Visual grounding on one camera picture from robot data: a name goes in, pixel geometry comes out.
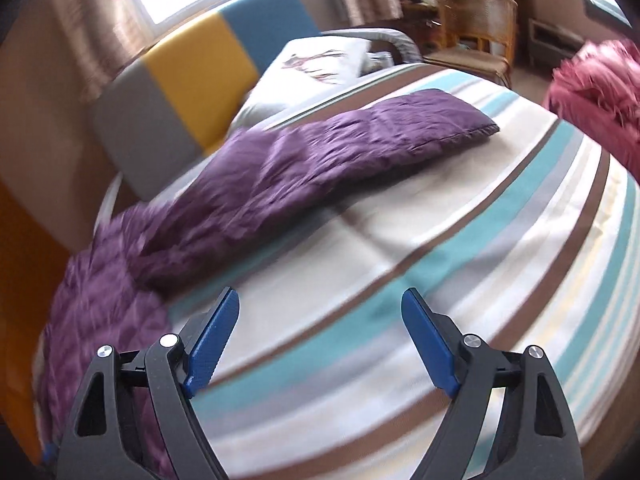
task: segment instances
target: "wooden panel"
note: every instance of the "wooden panel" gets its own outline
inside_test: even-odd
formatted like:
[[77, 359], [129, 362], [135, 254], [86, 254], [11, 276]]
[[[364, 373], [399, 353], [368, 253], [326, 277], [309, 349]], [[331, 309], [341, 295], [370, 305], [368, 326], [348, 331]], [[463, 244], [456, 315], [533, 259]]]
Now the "wooden panel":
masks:
[[34, 462], [31, 360], [68, 257], [0, 184], [0, 412]]

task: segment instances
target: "multicolored headboard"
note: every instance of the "multicolored headboard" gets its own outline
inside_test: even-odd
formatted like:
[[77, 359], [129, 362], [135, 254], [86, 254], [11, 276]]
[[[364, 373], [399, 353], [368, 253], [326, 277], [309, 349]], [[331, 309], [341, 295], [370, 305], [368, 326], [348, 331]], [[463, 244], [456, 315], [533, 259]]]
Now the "multicolored headboard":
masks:
[[290, 40], [320, 30], [300, 0], [232, 0], [172, 32], [104, 91], [94, 125], [142, 200], [215, 152]]

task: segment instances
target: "red fabric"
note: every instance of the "red fabric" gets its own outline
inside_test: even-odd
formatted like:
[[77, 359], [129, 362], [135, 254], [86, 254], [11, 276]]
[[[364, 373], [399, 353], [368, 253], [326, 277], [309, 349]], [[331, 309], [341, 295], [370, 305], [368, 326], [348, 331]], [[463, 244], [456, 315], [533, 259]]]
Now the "red fabric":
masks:
[[554, 70], [543, 106], [596, 140], [640, 182], [640, 50], [635, 44], [587, 42]]

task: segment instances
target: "purple blanket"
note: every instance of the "purple blanket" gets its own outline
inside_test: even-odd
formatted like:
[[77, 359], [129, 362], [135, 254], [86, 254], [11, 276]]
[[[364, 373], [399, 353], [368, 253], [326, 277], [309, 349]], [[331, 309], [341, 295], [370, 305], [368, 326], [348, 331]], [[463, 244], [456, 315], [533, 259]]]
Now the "purple blanket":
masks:
[[[38, 398], [44, 437], [60, 440], [97, 348], [146, 348], [170, 330], [159, 286], [222, 261], [341, 184], [417, 164], [496, 131], [471, 105], [423, 90], [326, 121], [235, 134], [177, 200], [130, 208], [69, 261], [44, 330]], [[170, 476], [152, 408], [142, 405], [154, 466]]]

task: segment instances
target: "striped bedsheet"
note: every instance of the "striped bedsheet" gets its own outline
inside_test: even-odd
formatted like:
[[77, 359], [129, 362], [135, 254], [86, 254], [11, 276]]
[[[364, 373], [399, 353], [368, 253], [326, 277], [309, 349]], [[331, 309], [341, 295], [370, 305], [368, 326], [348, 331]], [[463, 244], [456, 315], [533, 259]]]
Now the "striped bedsheet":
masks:
[[[494, 348], [542, 346], [582, 444], [632, 367], [638, 186], [575, 127], [506, 88], [425, 65], [271, 126], [424, 88], [473, 104], [501, 131], [392, 186], [309, 213], [172, 304], [179, 330], [222, 286], [239, 292], [238, 325], [214, 380], [193, 400], [233, 478], [410, 477], [447, 406], [402, 325], [410, 286]], [[469, 475], [488, 455], [500, 401], [494, 390]]]

